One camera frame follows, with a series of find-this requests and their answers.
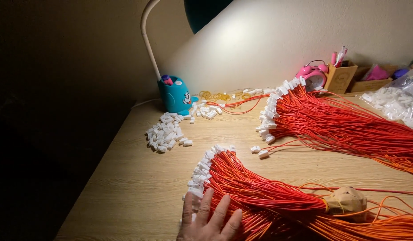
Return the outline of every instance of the lamp shade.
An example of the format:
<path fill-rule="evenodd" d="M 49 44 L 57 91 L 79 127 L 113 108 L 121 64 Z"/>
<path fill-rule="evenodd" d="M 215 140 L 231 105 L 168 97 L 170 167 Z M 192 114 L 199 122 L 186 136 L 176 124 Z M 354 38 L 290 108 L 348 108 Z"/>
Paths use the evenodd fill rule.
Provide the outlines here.
<path fill-rule="evenodd" d="M 225 9 L 233 0 L 184 0 L 190 28 L 197 33 Z"/>

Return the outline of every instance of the wooden pen holder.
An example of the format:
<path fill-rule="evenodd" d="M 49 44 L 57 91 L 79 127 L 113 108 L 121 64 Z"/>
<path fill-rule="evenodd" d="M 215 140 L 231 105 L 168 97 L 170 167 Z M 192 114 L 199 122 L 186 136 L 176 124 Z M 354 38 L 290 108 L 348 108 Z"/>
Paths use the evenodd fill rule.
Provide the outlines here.
<path fill-rule="evenodd" d="M 349 61 L 348 67 L 340 68 L 336 68 L 332 63 L 329 63 L 329 72 L 326 73 L 327 81 L 324 89 L 335 94 L 345 93 L 357 68 L 358 66 L 351 61 Z"/>

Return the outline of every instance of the paper wrapping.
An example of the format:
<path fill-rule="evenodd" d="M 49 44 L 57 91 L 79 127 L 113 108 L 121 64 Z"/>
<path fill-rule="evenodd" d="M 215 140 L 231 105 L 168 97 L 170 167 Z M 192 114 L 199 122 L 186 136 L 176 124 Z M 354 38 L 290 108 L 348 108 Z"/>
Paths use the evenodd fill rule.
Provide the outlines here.
<path fill-rule="evenodd" d="M 363 211 L 367 208 L 367 198 L 352 187 L 341 187 L 323 199 L 328 204 L 328 214 L 340 215 Z M 365 222 L 367 212 L 351 216 L 355 222 Z"/>

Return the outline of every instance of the wooden desk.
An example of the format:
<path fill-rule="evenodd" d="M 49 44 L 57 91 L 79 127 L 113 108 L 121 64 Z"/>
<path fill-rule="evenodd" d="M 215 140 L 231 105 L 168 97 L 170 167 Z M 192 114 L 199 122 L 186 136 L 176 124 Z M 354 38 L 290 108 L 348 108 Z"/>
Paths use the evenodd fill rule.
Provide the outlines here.
<path fill-rule="evenodd" d="M 357 97 L 349 99 L 367 107 Z M 244 165 L 270 179 L 291 184 L 315 182 L 335 187 L 413 191 L 413 175 L 371 159 L 300 147 L 285 148 L 259 160 L 249 149 L 254 145 L 266 146 L 254 131 L 265 102 L 265 99 L 260 101 L 248 114 L 225 113 L 213 120 L 196 118 L 195 124 L 184 120 L 181 129 L 193 140 L 193 146 L 176 146 L 165 154 L 152 152 L 144 136 L 163 114 L 156 107 L 158 103 L 135 108 L 86 184 L 56 240 L 175 239 L 187 181 L 204 151 L 217 143 L 236 145 L 236 153 Z M 242 110 L 253 104 L 244 104 Z M 387 195 L 365 194 L 376 201 Z M 413 196 L 397 196 L 413 206 Z M 404 208 L 394 199 L 386 203 Z"/>

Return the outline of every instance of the purple object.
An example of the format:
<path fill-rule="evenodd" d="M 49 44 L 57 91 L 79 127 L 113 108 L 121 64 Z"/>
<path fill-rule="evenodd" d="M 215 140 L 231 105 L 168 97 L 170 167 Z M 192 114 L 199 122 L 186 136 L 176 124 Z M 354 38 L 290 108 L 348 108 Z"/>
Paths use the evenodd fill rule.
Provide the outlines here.
<path fill-rule="evenodd" d="M 394 74 L 392 75 L 393 79 L 398 79 L 409 72 L 408 69 L 397 69 Z"/>
<path fill-rule="evenodd" d="M 172 85 L 173 84 L 173 82 L 172 82 L 171 78 L 169 77 L 169 75 L 162 75 L 162 80 L 167 85 Z"/>

